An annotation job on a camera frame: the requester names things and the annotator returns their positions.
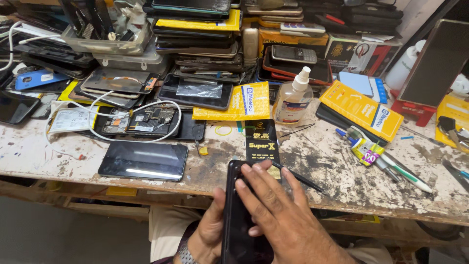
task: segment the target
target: plastic storage box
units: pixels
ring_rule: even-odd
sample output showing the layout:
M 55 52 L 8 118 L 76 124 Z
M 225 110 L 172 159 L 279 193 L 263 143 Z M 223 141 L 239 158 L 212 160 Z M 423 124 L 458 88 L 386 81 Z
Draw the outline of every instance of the plastic storage box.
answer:
M 159 55 L 155 49 L 155 37 L 150 39 L 145 51 L 140 56 L 93 53 L 93 57 L 103 67 L 138 70 L 163 74 L 169 67 L 169 54 Z
M 71 26 L 62 33 L 62 39 L 75 51 L 120 55 L 141 55 L 150 40 L 150 24 L 146 22 L 135 41 L 79 39 Z

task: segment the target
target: circuit board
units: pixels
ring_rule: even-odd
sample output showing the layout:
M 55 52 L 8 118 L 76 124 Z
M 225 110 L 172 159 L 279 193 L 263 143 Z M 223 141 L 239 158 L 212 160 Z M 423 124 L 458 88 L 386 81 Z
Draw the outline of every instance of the circuit board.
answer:
M 117 114 L 126 114 L 126 113 L 128 112 L 122 109 L 113 108 L 110 114 L 117 115 Z M 128 124 L 129 124 L 128 116 L 110 117 L 106 121 L 106 124 L 103 126 L 103 133 L 109 133 L 109 134 L 125 133 L 125 131 L 127 130 Z
M 134 112 L 126 132 L 152 136 L 166 135 L 170 131 L 171 121 L 177 116 L 178 113 L 174 109 L 147 107 Z

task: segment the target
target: phone keypad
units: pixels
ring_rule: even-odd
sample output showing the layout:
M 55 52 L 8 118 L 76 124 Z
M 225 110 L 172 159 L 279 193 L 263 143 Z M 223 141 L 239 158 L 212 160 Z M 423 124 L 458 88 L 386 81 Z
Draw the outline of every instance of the phone keypad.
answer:
M 302 54 L 303 54 L 303 60 L 305 60 L 305 61 L 317 62 L 317 60 L 318 60 L 318 58 L 316 57 L 316 52 L 314 50 L 304 49 Z

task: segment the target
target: spray bottle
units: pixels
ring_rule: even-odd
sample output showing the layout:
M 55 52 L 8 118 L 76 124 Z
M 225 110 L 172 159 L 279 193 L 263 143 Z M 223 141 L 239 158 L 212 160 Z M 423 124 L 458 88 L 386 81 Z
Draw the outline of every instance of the spray bottle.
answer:
M 280 85 L 279 95 L 272 108 L 275 122 L 294 124 L 298 123 L 304 115 L 313 98 L 313 89 L 309 85 L 310 72 L 309 67 L 303 67 L 293 82 L 285 82 Z

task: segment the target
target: blue cap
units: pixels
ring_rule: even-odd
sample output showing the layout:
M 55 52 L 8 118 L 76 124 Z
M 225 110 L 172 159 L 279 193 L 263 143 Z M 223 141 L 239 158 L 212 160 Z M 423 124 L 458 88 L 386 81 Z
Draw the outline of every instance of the blue cap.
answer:
M 348 137 L 348 140 L 352 143 L 352 146 L 355 146 L 356 143 L 360 142 L 362 139 L 353 139 L 351 137 Z
M 344 131 L 342 131 L 342 130 L 340 130 L 340 129 L 338 129 L 338 128 L 336 128 L 335 131 L 336 131 L 337 133 L 339 133 L 339 135 L 340 135 L 341 137 L 345 137 L 345 135 L 347 134 L 346 132 L 344 132 Z

